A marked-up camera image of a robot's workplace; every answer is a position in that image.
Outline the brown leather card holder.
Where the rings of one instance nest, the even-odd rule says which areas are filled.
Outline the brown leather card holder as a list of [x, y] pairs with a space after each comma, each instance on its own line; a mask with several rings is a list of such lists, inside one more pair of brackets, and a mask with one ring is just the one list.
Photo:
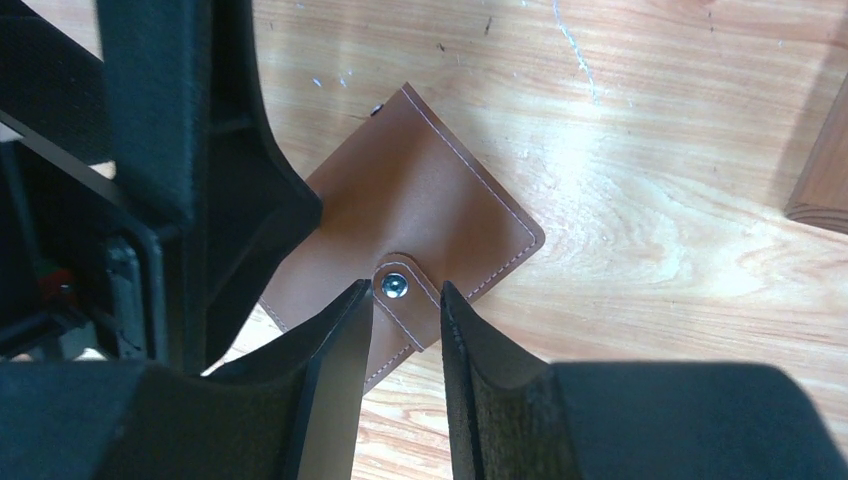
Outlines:
[[318, 228], [279, 265], [260, 306], [290, 332], [358, 279], [374, 289], [364, 386], [440, 338], [440, 290], [474, 301], [545, 234], [410, 85], [309, 177]]

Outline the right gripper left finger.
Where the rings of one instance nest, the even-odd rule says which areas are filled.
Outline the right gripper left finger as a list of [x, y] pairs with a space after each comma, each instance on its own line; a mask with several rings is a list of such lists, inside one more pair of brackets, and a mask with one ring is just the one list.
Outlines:
[[5, 362], [5, 479], [342, 479], [373, 319], [368, 280], [212, 373], [149, 361]]

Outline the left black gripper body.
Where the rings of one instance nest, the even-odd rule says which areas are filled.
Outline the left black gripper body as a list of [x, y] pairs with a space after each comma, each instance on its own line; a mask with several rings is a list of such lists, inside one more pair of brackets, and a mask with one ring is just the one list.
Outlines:
[[1, 5], [1, 120], [44, 258], [133, 357], [198, 373], [322, 205], [277, 146], [249, 1], [100, 1], [94, 55]]

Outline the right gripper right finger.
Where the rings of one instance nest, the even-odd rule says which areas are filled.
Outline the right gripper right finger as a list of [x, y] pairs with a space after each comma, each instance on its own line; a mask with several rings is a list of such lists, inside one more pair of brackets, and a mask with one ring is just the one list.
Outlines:
[[548, 363], [441, 293], [457, 479], [843, 479], [847, 463], [782, 370], [739, 362]]

